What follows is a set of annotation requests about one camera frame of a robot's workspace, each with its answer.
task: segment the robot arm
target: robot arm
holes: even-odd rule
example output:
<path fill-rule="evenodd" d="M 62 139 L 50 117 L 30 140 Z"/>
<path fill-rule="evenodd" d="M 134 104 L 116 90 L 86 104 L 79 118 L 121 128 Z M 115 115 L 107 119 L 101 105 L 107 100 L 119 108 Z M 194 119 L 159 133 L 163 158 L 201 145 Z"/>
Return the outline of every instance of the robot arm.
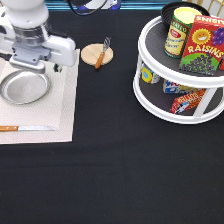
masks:
<path fill-rule="evenodd" d="M 50 34 L 44 0 L 1 2 L 4 7 L 0 9 L 0 48 L 14 53 L 9 61 L 12 66 L 44 73 L 45 65 L 40 60 L 65 66 L 75 64 L 75 42 L 69 37 Z"/>

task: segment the green can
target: green can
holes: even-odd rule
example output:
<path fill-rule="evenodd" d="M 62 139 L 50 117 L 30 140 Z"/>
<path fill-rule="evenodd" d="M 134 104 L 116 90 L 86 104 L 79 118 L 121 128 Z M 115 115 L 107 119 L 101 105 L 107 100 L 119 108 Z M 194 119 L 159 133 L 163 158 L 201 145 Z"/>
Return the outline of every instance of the green can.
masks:
<path fill-rule="evenodd" d="M 168 56 L 182 57 L 196 15 L 201 15 L 201 13 L 190 7 L 180 7 L 174 11 L 165 43 L 165 53 Z"/>

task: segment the wooden cutting board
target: wooden cutting board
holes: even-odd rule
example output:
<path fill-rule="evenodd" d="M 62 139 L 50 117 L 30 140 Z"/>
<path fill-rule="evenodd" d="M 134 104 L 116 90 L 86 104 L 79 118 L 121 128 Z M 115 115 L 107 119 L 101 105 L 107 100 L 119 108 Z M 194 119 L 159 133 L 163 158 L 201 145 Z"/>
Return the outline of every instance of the wooden cutting board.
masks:
<path fill-rule="evenodd" d="M 81 58 L 82 60 L 89 64 L 95 66 L 100 53 L 103 51 L 103 44 L 90 44 L 82 49 L 81 51 Z M 113 51 L 109 47 L 103 58 L 103 62 L 101 65 L 105 65 L 109 63 L 113 59 Z"/>

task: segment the knife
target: knife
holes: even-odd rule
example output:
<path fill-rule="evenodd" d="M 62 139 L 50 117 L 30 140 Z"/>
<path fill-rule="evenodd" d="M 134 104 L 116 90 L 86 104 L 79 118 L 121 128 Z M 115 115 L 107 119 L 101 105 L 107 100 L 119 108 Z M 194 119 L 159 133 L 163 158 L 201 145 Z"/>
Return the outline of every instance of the knife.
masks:
<path fill-rule="evenodd" d="M 56 131 L 51 126 L 0 126 L 1 131 Z"/>

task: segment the snack box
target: snack box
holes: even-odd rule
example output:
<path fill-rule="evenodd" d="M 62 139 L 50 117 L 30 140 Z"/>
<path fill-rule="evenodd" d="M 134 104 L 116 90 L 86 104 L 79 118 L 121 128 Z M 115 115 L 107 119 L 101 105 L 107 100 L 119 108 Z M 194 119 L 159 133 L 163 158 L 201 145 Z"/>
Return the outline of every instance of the snack box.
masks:
<path fill-rule="evenodd" d="M 173 101 L 173 105 L 170 111 L 173 114 L 177 114 L 177 113 L 180 113 L 185 110 L 189 110 L 193 107 L 198 106 L 204 93 L 205 93 L 205 89 L 201 89 L 201 90 L 198 90 L 197 92 L 189 93 L 187 95 L 176 98 Z"/>
<path fill-rule="evenodd" d="M 163 82 L 163 92 L 164 93 L 191 93 L 191 92 L 196 92 L 200 89 L 198 88 L 193 88 L 193 87 L 188 87 L 188 86 L 183 86 L 180 84 L 177 84 L 175 82 L 171 82 L 169 80 L 164 79 Z"/>
<path fill-rule="evenodd" d="M 152 69 L 148 68 L 145 64 L 142 65 L 142 79 L 147 83 L 157 83 L 160 80 L 160 76 L 157 75 Z"/>
<path fill-rule="evenodd" d="M 195 16 L 179 69 L 214 75 L 224 55 L 224 19 Z"/>

